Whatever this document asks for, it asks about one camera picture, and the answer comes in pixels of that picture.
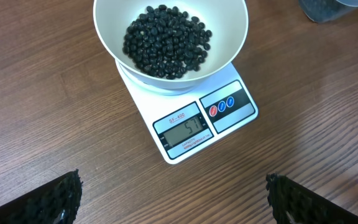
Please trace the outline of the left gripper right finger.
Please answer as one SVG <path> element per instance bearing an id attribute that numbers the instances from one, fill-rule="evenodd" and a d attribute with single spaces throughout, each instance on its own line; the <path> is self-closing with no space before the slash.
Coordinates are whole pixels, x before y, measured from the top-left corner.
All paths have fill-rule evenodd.
<path id="1" fill-rule="evenodd" d="M 278 224 L 358 224 L 358 216 L 276 173 L 266 175 L 268 204 Z"/>

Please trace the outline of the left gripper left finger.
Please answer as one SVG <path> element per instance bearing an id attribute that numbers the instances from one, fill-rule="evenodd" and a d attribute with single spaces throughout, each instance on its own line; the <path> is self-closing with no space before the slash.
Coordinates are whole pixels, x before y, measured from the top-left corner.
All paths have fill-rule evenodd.
<path id="1" fill-rule="evenodd" d="M 83 183 L 78 170 L 0 206 L 0 224 L 72 224 L 81 203 Z"/>

